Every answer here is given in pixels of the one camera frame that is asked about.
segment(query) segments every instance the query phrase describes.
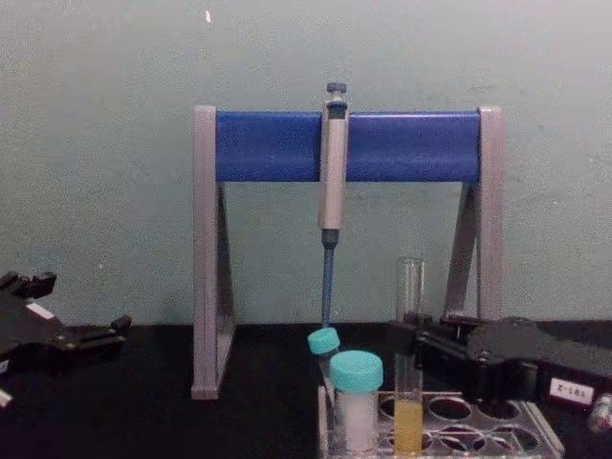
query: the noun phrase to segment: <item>pipette stand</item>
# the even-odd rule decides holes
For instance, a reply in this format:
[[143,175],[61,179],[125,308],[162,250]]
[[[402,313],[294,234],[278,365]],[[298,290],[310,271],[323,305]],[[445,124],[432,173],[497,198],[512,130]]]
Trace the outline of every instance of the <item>pipette stand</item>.
[[[218,398],[235,329],[223,183],[318,182],[320,117],[194,109],[194,400]],[[347,182],[463,183],[445,314],[463,312],[475,246],[477,315],[500,318],[501,110],[352,113],[349,125]]]

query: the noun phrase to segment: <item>white label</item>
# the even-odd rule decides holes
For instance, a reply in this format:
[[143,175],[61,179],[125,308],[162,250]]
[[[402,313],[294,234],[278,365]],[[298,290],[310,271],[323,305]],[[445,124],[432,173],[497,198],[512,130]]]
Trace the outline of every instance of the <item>white label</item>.
[[42,306],[40,306],[39,304],[36,303],[30,303],[28,305],[26,305],[26,307],[32,311],[33,313],[38,314],[39,316],[41,316],[42,318],[45,318],[47,320],[49,320],[50,318],[54,318],[55,316],[53,315],[53,313],[47,311],[45,308],[43,308]]
[[599,430],[607,430],[612,427],[612,414],[607,416],[599,416],[597,418],[597,428]]
[[593,387],[588,385],[576,384],[564,380],[553,378],[551,380],[551,395],[560,399],[576,402],[577,404],[593,403]]

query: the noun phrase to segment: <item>pale green wall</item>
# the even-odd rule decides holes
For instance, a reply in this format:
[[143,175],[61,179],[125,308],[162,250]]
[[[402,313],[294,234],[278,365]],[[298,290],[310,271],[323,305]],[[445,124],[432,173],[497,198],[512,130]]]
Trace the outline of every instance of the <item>pale green wall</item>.
[[[205,11],[210,13],[211,23]],[[72,322],[191,319],[190,109],[473,109],[507,121],[507,314],[612,317],[612,5],[603,0],[0,3],[0,269],[54,270]],[[446,285],[456,185],[349,186],[341,320],[385,320],[395,257]],[[232,185],[245,322],[315,321],[315,185]]]

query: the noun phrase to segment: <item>clear glass cylinder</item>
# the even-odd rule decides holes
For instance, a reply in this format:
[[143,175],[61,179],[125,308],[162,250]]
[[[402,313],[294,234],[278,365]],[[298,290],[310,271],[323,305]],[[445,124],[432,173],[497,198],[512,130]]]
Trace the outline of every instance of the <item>clear glass cylinder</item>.
[[338,348],[318,356],[318,367],[320,368],[321,376],[323,377],[323,385],[325,386],[327,398],[332,406],[335,404],[336,397],[334,396],[334,387],[330,381],[330,360],[337,353]]
[[[397,267],[396,320],[422,324],[425,308],[425,262],[400,257]],[[415,367],[415,356],[395,356],[396,454],[420,452],[423,435],[423,372]]]
[[378,396],[376,391],[336,391],[336,451],[347,454],[374,454],[378,447]]

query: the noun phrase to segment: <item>glass test tube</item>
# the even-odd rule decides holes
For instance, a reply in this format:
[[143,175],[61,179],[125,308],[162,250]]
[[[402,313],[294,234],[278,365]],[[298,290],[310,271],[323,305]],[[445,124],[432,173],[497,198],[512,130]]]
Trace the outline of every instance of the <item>glass test tube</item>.
[[[424,309],[425,262],[400,257],[397,267],[396,320],[421,323]],[[415,368],[415,357],[395,356],[395,454],[422,450],[423,372]]]
[[308,336],[310,351],[318,358],[327,398],[334,405],[334,387],[330,383],[330,359],[338,353],[340,339],[334,327],[325,327]]

